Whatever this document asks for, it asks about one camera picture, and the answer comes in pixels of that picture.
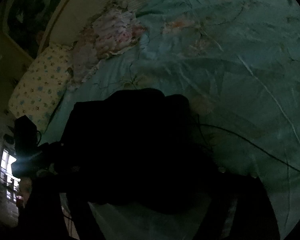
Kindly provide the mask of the black pants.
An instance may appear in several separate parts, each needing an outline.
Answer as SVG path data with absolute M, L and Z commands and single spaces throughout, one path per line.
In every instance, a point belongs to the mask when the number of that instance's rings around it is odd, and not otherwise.
M 147 88 L 77 102 L 61 143 L 62 189 L 95 203 L 195 216 L 225 208 L 212 137 L 183 95 Z

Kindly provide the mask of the teal floral bed sheet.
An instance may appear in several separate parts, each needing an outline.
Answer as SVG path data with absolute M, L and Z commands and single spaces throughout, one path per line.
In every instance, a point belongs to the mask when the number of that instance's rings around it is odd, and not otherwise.
M 50 41 L 70 45 L 110 0 L 68 0 Z M 43 141 L 78 101 L 124 88 L 183 94 L 216 132 L 222 162 L 258 175 L 281 239 L 300 220 L 300 6 L 296 0 L 125 0 L 146 32 L 67 92 Z

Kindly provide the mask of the white spotted pillow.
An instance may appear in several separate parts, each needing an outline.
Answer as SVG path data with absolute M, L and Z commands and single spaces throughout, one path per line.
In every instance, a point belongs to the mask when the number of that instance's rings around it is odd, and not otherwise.
M 8 102 L 15 118 L 26 115 L 42 133 L 71 80 L 70 50 L 69 46 L 51 43 L 31 63 Z

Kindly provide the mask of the bright window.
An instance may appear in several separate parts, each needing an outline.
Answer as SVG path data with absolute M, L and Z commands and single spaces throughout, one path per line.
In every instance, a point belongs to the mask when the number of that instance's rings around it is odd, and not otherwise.
M 16 162 L 16 158 L 10 155 L 8 150 L 3 149 L 0 163 L 0 183 L 6 188 L 4 190 L 7 200 L 17 202 L 17 193 L 19 189 L 20 179 L 12 174 L 12 164 Z

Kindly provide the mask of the crumpled pale floral blanket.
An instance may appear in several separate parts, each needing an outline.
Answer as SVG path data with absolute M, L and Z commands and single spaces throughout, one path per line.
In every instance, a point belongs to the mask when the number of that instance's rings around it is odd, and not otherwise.
M 72 78 L 68 90 L 81 87 L 106 59 L 136 46 L 145 31 L 125 0 L 107 2 L 101 12 L 88 18 L 72 43 Z

